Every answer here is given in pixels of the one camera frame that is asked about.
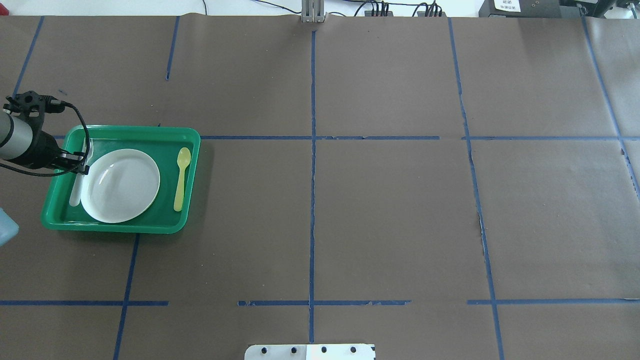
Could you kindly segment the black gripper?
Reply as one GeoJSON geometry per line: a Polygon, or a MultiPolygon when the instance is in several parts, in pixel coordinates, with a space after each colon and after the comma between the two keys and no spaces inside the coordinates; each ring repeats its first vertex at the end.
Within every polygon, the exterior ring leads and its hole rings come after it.
{"type": "Polygon", "coordinates": [[[50,169],[73,171],[76,174],[89,173],[89,160],[83,159],[82,152],[68,152],[58,146],[56,139],[40,130],[33,133],[29,148],[20,156],[20,165],[32,170],[50,169]]]}

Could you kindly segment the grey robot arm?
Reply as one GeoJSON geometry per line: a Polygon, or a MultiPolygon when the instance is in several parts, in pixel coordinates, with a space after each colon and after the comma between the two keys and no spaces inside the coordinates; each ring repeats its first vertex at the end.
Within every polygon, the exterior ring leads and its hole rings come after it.
{"type": "Polygon", "coordinates": [[[9,162],[1,166],[34,177],[89,173],[89,128],[84,120],[80,123],[87,148],[81,152],[62,149],[53,135],[42,130],[43,123],[36,116],[1,115],[1,160],[9,162]]]}

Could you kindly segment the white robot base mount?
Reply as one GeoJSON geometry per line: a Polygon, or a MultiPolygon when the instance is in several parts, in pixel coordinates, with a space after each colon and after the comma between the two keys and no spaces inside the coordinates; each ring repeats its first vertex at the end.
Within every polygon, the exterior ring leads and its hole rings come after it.
{"type": "Polygon", "coordinates": [[[254,344],[245,353],[245,360],[375,360],[374,344],[254,344]]]}

